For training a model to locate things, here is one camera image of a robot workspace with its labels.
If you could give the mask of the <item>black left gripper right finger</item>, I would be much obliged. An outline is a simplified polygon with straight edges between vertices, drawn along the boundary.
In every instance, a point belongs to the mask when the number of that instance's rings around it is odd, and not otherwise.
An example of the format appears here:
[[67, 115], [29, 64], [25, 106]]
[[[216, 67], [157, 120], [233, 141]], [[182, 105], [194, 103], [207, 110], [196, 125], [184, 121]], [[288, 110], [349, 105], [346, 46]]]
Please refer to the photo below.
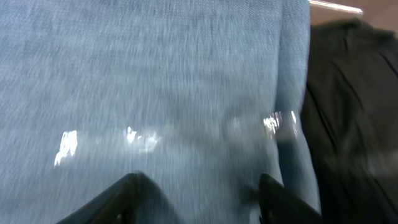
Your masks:
[[261, 224], [322, 224], [324, 219], [304, 201], [268, 174], [262, 174], [259, 182], [259, 206]]

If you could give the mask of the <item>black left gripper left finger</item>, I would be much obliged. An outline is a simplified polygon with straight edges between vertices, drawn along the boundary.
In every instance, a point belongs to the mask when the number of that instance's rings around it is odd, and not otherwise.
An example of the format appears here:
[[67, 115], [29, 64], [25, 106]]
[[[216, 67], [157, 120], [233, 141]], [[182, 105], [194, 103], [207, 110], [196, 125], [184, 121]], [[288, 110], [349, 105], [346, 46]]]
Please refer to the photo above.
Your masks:
[[125, 175], [57, 224], [135, 223], [143, 180], [142, 173]]

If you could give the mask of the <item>black garment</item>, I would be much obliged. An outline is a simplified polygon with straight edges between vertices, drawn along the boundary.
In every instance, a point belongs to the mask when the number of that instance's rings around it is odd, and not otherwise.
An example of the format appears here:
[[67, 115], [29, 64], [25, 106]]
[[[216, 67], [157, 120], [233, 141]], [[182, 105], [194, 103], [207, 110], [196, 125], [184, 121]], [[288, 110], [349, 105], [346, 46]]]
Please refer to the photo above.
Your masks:
[[357, 20], [313, 26], [301, 112], [322, 215], [397, 222], [397, 38]]

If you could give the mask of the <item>blue denim jeans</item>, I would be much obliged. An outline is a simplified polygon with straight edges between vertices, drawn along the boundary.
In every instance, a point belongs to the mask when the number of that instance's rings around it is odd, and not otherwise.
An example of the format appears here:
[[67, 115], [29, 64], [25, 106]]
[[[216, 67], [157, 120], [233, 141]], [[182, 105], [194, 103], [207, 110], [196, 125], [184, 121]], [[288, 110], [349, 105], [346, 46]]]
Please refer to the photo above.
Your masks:
[[320, 211], [300, 124], [303, 0], [1, 2], [1, 222], [122, 176], [139, 223], [256, 223], [260, 175]]

